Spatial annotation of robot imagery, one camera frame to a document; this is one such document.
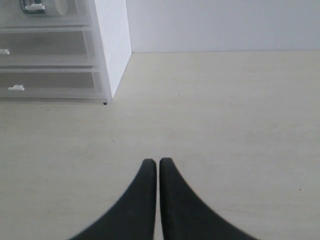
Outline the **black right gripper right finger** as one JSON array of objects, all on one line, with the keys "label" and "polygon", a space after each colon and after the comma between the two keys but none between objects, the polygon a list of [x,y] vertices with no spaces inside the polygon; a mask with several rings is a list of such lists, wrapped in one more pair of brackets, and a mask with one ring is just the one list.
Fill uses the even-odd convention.
[{"label": "black right gripper right finger", "polygon": [[254,240],[208,207],[171,158],[159,162],[162,234],[165,240]]}]

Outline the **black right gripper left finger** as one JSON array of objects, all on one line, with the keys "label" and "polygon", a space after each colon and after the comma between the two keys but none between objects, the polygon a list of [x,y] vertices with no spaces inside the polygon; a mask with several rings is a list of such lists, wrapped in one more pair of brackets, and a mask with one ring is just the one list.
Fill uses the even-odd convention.
[{"label": "black right gripper left finger", "polygon": [[157,164],[145,159],[118,201],[73,240],[152,240],[157,204]]}]

